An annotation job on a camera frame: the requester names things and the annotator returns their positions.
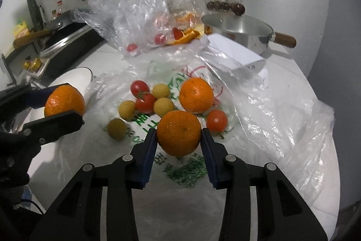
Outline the mandarin orange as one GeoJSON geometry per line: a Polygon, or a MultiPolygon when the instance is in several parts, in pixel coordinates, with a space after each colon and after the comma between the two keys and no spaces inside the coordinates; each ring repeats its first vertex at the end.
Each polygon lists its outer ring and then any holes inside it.
{"type": "Polygon", "coordinates": [[[180,89],[179,101],[187,112],[202,114],[212,107],[213,90],[204,79],[192,77],[183,82],[180,89]]]}
{"type": "Polygon", "coordinates": [[[174,110],[165,114],[157,126],[161,148],[173,157],[184,157],[194,152],[200,142],[201,124],[192,113],[174,110]]]}
{"type": "Polygon", "coordinates": [[[71,85],[61,85],[57,87],[48,97],[44,116],[49,117],[67,111],[75,111],[81,116],[84,115],[86,105],[84,97],[78,89],[71,85]]]}

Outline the yellow longan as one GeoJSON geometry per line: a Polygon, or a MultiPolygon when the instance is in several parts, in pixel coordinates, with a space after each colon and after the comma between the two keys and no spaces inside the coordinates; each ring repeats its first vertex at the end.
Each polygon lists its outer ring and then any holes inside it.
{"type": "Polygon", "coordinates": [[[132,121],[137,113],[136,103],[132,100],[123,101],[118,108],[118,113],[122,119],[132,121]]]}
{"type": "Polygon", "coordinates": [[[152,95],[156,98],[156,99],[160,99],[160,98],[169,98],[170,96],[170,89],[166,84],[163,83],[159,83],[157,85],[155,85],[152,88],[152,95]]]}
{"type": "Polygon", "coordinates": [[[115,140],[121,141],[126,134],[127,126],[122,119],[112,119],[107,126],[108,135],[115,140]]]}
{"type": "Polygon", "coordinates": [[[155,101],[153,109],[156,115],[163,117],[168,112],[174,110],[174,104],[170,99],[163,97],[155,101]]]}

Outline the cherry tomato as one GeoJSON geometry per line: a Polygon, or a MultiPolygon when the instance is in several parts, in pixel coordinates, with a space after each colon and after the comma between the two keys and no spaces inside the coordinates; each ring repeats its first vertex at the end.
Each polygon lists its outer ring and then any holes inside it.
{"type": "Polygon", "coordinates": [[[140,95],[149,92],[149,87],[144,81],[136,80],[131,84],[130,91],[134,97],[139,97],[140,95]]]}
{"type": "Polygon", "coordinates": [[[212,110],[206,118],[206,127],[212,133],[222,133],[228,125],[228,117],[221,110],[212,110]]]}
{"type": "Polygon", "coordinates": [[[143,114],[152,114],[154,112],[154,103],[157,99],[150,93],[142,93],[136,100],[135,106],[138,112],[143,114]]]}

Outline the white round plate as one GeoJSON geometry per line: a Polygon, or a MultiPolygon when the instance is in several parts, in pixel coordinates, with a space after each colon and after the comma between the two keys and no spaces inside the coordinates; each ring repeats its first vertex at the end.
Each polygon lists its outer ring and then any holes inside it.
{"type": "MultiPolygon", "coordinates": [[[[60,84],[70,84],[71,86],[75,87],[84,97],[84,100],[87,101],[86,92],[88,86],[93,80],[92,71],[86,67],[74,68],[69,70],[68,72],[62,74],[60,77],[56,78],[52,83],[50,83],[49,87],[51,86],[58,86],[60,84]]],[[[25,123],[32,122],[34,120],[43,119],[45,108],[37,108],[32,109],[28,116],[25,119],[25,123]]]]}

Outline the yellow detergent bottle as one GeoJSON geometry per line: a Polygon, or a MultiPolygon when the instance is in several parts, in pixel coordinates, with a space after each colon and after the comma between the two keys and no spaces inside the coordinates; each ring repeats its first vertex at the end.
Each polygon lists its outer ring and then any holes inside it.
{"type": "Polygon", "coordinates": [[[15,25],[13,35],[15,39],[28,35],[30,33],[28,24],[24,19],[20,19],[15,25]]]}

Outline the silver induction cooker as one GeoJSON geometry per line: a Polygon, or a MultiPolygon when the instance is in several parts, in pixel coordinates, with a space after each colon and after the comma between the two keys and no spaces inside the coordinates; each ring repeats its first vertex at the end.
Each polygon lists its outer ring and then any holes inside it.
{"type": "Polygon", "coordinates": [[[29,61],[21,76],[34,80],[55,79],[90,52],[104,39],[85,23],[71,23],[56,31],[45,49],[29,61]]]}

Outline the red label bottle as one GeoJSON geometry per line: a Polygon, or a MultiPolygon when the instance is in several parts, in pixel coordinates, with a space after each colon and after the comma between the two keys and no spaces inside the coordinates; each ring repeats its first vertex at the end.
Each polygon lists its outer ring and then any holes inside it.
{"type": "Polygon", "coordinates": [[[57,16],[63,14],[63,1],[57,1],[57,16]]]}

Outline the printed flat plastic bag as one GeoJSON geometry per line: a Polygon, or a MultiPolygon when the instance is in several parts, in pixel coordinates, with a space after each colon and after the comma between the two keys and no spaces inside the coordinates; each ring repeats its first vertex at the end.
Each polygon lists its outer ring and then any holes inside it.
{"type": "MultiPolygon", "coordinates": [[[[154,114],[137,113],[125,123],[125,137],[112,139],[110,120],[120,118],[132,99],[131,84],[143,80],[169,89],[167,101],[189,111],[226,150],[249,164],[274,162],[313,212],[327,189],[333,144],[333,109],[323,102],[288,92],[275,98],[264,80],[230,54],[199,43],[143,54],[120,68],[99,73],[86,88],[85,125],[58,142],[55,155],[60,183],[81,165],[109,164],[142,143],[169,111],[161,103],[154,114]]],[[[145,192],[135,194],[141,240],[216,240],[224,192],[211,187],[200,149],[172,156],[159,145],[145,192]]]]}

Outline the clear crumpled plastic bag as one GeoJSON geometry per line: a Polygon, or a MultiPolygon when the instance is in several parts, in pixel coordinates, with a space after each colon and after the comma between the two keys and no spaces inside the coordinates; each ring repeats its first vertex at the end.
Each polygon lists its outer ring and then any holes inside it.
{"type": "Polygon", "coordinates": [[[73,20],[93,28],[125,57],[136,56],[166,45],[173,13],[194,10],[191,0],[86,0],[86,7],[73,11],[73,20]]]}

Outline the white paper receipt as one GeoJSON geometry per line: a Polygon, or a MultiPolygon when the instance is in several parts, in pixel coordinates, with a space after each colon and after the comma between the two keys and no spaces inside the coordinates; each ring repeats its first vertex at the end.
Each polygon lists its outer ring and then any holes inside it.
{"type": "Polygon", "coordinates": [[[212,53],[220,55],[220,59],[217,58],[220,64],[230,70],[246,67],[261,77],[266,89],[269,87],[269,72],[265,58],[220,34],[205,35],[201,37],[200,42],[212,53]]]}

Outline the orange peel pieces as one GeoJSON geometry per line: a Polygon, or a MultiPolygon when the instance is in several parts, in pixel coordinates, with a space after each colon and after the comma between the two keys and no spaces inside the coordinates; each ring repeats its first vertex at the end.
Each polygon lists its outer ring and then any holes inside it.
{"type": "Polygon", "coordinates": [[[173,13],[176,24],[171,27],[171,35],[166,45],[183,45],[200,39],[204,35],[204,25],[201,15],[194,10],[173,13]]]}

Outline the small steel saucepan with lid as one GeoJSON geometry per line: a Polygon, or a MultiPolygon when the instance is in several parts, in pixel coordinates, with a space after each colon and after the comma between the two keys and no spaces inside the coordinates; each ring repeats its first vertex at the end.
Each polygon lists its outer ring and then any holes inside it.
{"type": "Polygon", "coordinates": [[[218,12],[203,16],[201,21],[205,34],[218,33],[256,54],[264,53],[270,42],[288,48],[295,48],[297,45],[294,37],[276,32],[269,24],[248,15],[218,12]]]}

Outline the clear box of chestnuts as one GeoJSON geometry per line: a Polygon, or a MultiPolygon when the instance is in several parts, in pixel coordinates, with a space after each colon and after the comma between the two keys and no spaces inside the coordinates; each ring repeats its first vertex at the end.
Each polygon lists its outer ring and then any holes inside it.
{"type": "Polygon", "coordinates": [[[241,0],[204,0],[210,12],[231,12],[237,16],[245,13],[245,6],[241,0]]]}

